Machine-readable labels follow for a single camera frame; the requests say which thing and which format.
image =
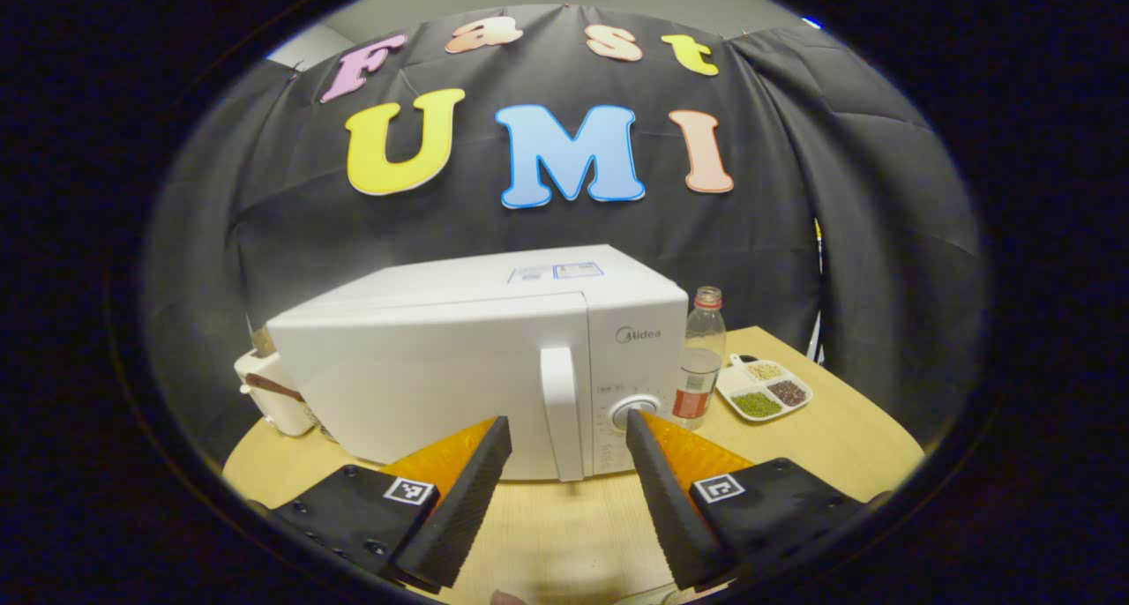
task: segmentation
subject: midea logo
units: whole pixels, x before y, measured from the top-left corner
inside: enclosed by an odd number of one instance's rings
[[[630,343],[630,341],[644,341],[646,339],[658,339],[662,336],[660,332],[639,332],[637,328],[632,327],[620,327],[615,331],[615,341],[618,343]]]

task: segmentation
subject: white tray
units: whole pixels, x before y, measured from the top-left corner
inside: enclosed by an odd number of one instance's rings
[[[737,415],[744,418],[749,421],[769,421],[781,415],[787,415],[797,409],[806,406],[807,403],[815,397],[815,393],[812,388],[807,386],[802,379],[796,377],[794,372],[788,371],[782,365],[773,362],[771,360],[758,360],[754,362],[741,362],[738,357],[732,357],[733,367],[727,367],[721,370],[717,377],[717,393],[720,393],[721,397],[725,398],[729,406],[737,412]],[[751,365],[774,365],[776,368],[780,370],[780,376],[771,377],[769,380],[759,380],[758,377],[749,372],[749,367]],[[782,383],[785,380],[791,380],[802,388],[804,392],[804,401],[796,406],[788,406],[781,401],[769,387],[777,383]],[[780,411],[773,413],[772,415],[765,415],[764,418],[754,418],[742,411],[739,406],[733,401],[734,397],[743,396],[746,393],[764,393],[764,396],[770,401],[780,405]]]

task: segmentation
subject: microwave door handle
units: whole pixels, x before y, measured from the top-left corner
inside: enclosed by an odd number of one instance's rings
[[[580,463],[580,417],[577,407],[572,349],[541,349],[541,393],[545,398],[549,438],[557,476],[562,482],[584,479]]]

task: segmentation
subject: microwave control knob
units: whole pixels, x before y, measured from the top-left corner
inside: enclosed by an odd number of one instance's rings
[[[638,409],[639,411],[646,411],[647,413],[657,413],[658,404],[657,401],[647,398],[629,398],[619,404],[612,410],[612,426],[620,431],[628,430],[628,412],[632,409]]]

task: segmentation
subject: red bottle label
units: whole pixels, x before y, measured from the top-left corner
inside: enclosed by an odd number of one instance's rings
[[[679,395],[674,400],[674,414],[679,418],[700,418],[706,413],[709,393],[686,393],[679,389]]]

